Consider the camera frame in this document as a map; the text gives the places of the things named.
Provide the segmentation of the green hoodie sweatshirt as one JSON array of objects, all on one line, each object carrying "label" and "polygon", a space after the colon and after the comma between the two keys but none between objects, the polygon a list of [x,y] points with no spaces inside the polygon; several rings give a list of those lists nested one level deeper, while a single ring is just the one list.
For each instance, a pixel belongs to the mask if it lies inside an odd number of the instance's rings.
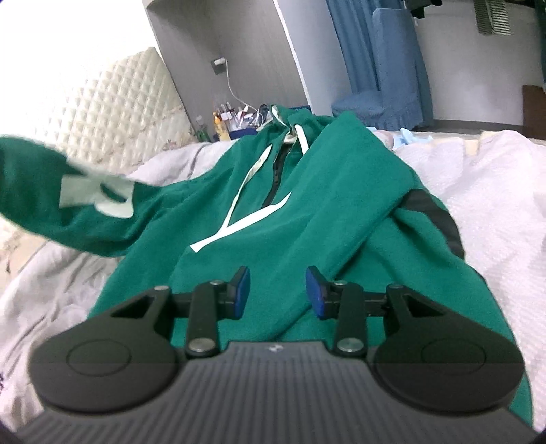
[{"label": "green hoodie sweatshirt", "polygon": [[25,230],[119,257],[91,314],[156,285],[191,290],[250,269],[229,341],[332,341],[313,314],[304,273],[368,291],[400,283],[487,328],[512,331],[464,260],[447,208],[354,115],[277,107],[203,175],[165,186],[106,175],[42,144],[1,141],[1,212]]}]

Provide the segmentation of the orange bottle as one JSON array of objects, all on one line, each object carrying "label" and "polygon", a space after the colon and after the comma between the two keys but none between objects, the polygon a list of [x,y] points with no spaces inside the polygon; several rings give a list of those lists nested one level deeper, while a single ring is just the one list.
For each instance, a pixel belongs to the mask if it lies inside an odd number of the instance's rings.
[{"label": "orange bottle", "polygon": [[227,129],[225,122],[217,112],[213,112],[213,121],[215,125],[215,131],[220,141],[229,141],[230,132]]}]

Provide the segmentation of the blue tray on nightstand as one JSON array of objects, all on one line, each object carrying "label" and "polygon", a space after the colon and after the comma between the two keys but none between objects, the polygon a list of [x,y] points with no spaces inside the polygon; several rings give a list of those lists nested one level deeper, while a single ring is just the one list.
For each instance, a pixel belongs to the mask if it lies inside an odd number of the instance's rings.
[{"label": "blue tray on nightstand", "polygon": [[[272,116],[271,108],[269,106],[264,106],[264,109],[268,111],[267,112],[267,117],[271,117]],[[294,106],[292,108],[292,110],[300,110],[300,109],[306,109],[306,110],[310,111],[311,106]],[[237,129],[237,130],[234,130],[234,131],[230,131],[229,135],[230,135],[230,139],[232,141],[234,141],[234,140],[238,140],[240,138],[243,138],[244,136],[256,135],[257,132],[258,132],[258,128],[248,127],[248,128],[243,128],[243,129]]]}]

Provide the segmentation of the blue covered chair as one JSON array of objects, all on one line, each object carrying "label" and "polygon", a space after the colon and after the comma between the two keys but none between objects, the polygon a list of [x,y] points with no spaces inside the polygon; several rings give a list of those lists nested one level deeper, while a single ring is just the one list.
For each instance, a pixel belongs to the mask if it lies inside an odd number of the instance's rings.
[{"label": "blue covered chair", "polygon": [[405,8],[375,9],[371,43],[377,90],[363,90],[335,102],[333,115],[350,111],[366,126],[387,130],[432,125],[429,78],[410,12]]}]

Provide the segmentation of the cream quilted headboard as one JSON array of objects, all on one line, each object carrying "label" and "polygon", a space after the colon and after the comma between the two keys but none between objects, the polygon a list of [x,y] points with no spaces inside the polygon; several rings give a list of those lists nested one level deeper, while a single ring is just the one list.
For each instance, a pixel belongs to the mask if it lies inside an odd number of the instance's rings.
[{"label": "cream quilted headboard", "polygon": [[57,106],[37,141],[83,163],[129,174],[196,137],[164,60],[150,47],[83,81]]}]

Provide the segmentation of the grey wardrobe cabinet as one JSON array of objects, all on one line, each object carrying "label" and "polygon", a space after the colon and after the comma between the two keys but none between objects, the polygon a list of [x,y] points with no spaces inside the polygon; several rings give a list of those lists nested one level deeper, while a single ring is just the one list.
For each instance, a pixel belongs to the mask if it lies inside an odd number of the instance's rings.
[{"label": "grey wardrobe cabinet", "polygon": [[161,55],[191,120],[223,103],[311,106],[351,92],[324,1],[146,1]]}]

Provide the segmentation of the blue curtain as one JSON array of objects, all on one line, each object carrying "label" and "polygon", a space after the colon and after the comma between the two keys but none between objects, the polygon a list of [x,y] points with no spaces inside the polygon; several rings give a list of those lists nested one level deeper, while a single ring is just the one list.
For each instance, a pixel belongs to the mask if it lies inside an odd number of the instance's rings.
[{"label": "blue curtain", "polygon": [[379,8],[403,8],[402,1],[328,0],[354,94],[378,90],[372,16]]}]

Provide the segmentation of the dark brown box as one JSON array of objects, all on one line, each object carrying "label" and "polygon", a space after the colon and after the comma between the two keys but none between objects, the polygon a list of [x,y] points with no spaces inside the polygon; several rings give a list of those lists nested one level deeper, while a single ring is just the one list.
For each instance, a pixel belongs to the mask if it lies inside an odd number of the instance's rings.
[{"label": "dark brown box", "polygon": [[524,85],[523,129],[524,134],[533,139],[544,141],[546,134],[546,95],[541,87]]}]

